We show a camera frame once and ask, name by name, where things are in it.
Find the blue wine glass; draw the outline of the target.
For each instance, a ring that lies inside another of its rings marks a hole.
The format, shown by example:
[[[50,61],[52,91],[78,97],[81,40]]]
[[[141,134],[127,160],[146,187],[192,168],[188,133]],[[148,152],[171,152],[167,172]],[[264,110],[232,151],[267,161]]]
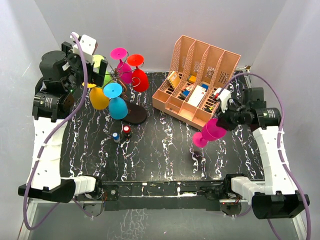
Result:
[[[103,88],[104,95],[109,98],[109,114],[115,120],[124,119],[128,113],[126,102],[121,98],[123,88],[119,83],[109,83]]]

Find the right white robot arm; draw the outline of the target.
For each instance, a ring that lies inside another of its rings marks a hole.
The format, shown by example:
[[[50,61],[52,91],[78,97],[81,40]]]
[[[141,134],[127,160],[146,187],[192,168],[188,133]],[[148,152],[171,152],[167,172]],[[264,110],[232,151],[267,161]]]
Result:
[[[283,137],[279,126],[281,113],[268,107],[261,87],[247,88],[238,101],[227,89],[218,88],[215,100],[220,102],[217,126],[233,131],[239,125],[247,125],[257,143],[263,172],[264,185],[258,185],[243,173],[227,174],[224,178],[223,194],[233,199],[240,195],[252,206],[257,219],[292,219],[304,209],[302,195],[284,166],[289,163],[284,153]]]

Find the green wine glass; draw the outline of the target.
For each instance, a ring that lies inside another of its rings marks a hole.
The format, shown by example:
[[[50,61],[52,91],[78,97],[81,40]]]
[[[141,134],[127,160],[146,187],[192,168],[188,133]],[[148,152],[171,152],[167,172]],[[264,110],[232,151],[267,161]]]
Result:
[[[93,55],[93,70],[98,73],[100,70],[100,65],[101,65],[101,60],[107,60],[104,56],[99,55],[99,54],[95,54]],[[105,72],[105,76],[104,76],[104,82],[103,85],[100,86],[101,89],[103,89],[107,84],[109,84],[110,82],[112,82],[112,77],[110,76],[110,73],[108,71]]]

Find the white card box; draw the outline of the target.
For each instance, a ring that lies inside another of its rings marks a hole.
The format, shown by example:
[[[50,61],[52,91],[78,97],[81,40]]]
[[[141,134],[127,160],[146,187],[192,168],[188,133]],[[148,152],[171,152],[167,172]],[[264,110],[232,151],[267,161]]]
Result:
[[[202,101],[203,97],[205,96],[207,89],[205,87],[197,85],[191,94],[189,100],[187,101],[188,104],[194,107],[198,107],[200,102]]]

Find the orange wine glass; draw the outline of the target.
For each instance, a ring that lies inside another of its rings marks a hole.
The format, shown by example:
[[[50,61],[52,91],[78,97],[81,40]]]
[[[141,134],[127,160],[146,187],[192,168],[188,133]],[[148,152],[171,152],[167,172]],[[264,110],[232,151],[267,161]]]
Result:
[[[87,87],[89,91],[89,100],[96,110],[103,110],[108,107],[110,100],[105,96],[103,89],[96,84],[88,83]]]

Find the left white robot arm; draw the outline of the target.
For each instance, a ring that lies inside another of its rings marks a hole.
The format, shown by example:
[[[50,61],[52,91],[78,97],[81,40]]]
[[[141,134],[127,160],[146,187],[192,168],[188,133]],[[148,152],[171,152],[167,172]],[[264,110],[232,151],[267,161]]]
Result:
[[[103,187],[94,176],[62,178],[61,149],[67,122],[74,105],[74,93],[84,83],[101,86],[108,63],[94,69],[97,43],[80,41],[85,63],[77,45],[63,42],[61,50],[53,50],[41,57],[41,79],[35,87],[32,116],[34,117],[34,148],[32,167],[27,182],[18,187],[18,195],[50,202],[68,203],[73,197],[87,194],[97,200]]]

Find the red capped small bottle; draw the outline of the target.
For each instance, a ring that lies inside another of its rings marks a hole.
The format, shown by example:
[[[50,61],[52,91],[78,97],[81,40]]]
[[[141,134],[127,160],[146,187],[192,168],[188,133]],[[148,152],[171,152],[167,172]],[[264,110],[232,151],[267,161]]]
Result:
[[[129,125],[124,125],[122,130],[127,139],[130,139],[132,137],[132,129]]]

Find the blue eraser block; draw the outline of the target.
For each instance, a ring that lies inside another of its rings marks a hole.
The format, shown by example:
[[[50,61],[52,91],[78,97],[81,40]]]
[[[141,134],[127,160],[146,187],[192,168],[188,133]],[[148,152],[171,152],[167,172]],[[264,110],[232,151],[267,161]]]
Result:
[[[181,92],[180,96],[183,98],[183,99],[186,99],[189,95],[190,91],[188,90],[184,90]]]

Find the magenta wine glass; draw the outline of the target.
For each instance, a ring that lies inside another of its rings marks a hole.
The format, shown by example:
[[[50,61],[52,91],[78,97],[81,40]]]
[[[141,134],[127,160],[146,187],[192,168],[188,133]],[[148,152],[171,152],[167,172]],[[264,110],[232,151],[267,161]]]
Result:
[[[218,119],[212,118],[209,120],[204,127],[202,128],[201,132],[196,132],[192,137],[192,142],[198,148],[204,148],[208,142],[213,142],[218,139],[223,138],[227,131],[217,126]]]
[[[118,77],[125,83],[130,84],[132,82],[132,69],[126,61],[123,61],[128,56],[128,52],[123,47],[117,47],[110,52],[110,57],[114,60],[119,60],[119,64],[116,67]]]

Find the blue capped small bottle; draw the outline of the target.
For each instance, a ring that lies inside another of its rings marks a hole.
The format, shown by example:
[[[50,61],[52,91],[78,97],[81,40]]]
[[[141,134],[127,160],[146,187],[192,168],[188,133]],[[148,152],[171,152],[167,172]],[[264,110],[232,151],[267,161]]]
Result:
[[[121,141],[120,135],[119,135],[117,132],[114,132],[114,133],[112,134],[112,138],[113,138],[113,141],[114,141],[115,143],[119,143],[119,142]]]

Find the red wine glass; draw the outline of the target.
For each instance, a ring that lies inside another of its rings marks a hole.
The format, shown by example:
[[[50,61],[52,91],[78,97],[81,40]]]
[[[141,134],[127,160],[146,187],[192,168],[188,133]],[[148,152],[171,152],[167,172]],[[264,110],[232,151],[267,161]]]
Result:
[[[144,57],[140,54],[132,54],[128,57],[127,63],[135,67],[132,72],[132,87],[136,92],[145,92],[149,88],[149,80],[147,74],[139,68],[144,63]]]

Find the pink desk file organizer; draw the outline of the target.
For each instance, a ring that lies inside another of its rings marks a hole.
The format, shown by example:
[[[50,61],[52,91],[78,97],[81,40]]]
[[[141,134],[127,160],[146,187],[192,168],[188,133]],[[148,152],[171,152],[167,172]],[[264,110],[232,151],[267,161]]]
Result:
[[[241,55],[182,35],[168,76],[152,96],[153,107],[202,129],[220,103],[215,92],[233,76]]]

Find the orange sponge block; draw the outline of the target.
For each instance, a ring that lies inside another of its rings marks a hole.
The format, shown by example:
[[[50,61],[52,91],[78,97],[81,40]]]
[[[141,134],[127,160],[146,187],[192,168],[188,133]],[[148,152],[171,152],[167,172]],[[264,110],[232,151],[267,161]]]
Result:
[[[194,84],[195,82],[196,82],[196,77],[195,76],[193,76],[193,75],[190,75],[189,77],[188,77],[188,82],[189,83],[191,83],[191,84]]]

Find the aluminium frame rail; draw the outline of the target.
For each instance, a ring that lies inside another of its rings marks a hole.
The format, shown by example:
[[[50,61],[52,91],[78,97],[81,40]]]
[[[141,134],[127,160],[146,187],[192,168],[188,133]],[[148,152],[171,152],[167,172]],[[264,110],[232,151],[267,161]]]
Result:
[[[104,182],[99,195],[55,205],[31,199],[21,240],[304,240],[294,218],[257,219],[221,181]]]

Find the metal wine glass rack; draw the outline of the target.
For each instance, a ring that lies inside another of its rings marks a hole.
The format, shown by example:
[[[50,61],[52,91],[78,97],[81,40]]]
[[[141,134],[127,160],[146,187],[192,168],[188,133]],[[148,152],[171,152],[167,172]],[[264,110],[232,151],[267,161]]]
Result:
[[[123,61],[125,61],[127,63],[127,59],[129,56],[131,56],[131,55],[129,55],[129,53],[127,51],[127,57],[125,59],[123,59]],[[133,73],[133,71],[136,69],[136,67],[131,66],[131,65],[130,65],[130,67],[131,67],[132,73]],[[131,125],[140,125],[140,124],[144,123],[145,120],[147,119],[147,111],[145,110],[145,108],[138,105],[138,104],[132,103],[129,100],[125,100],[127,86],[131,86],[133,89],[132,83],[130,83],[130,84],[124,83],[119,78],[119,76],[117,74],[117,68],[115,68],[113,70],[113,73],[111,73],[110,76],[112,78],[112,82],[110,82],[110,83],[118,83],[122,86],[122,94],[120,95],[120,97],[126,102],[126,105],[128,108],[127,116],[123,119],[116,119],[116,120],[122,120],[122,121],[125,121],[126,123],[129,123]]]

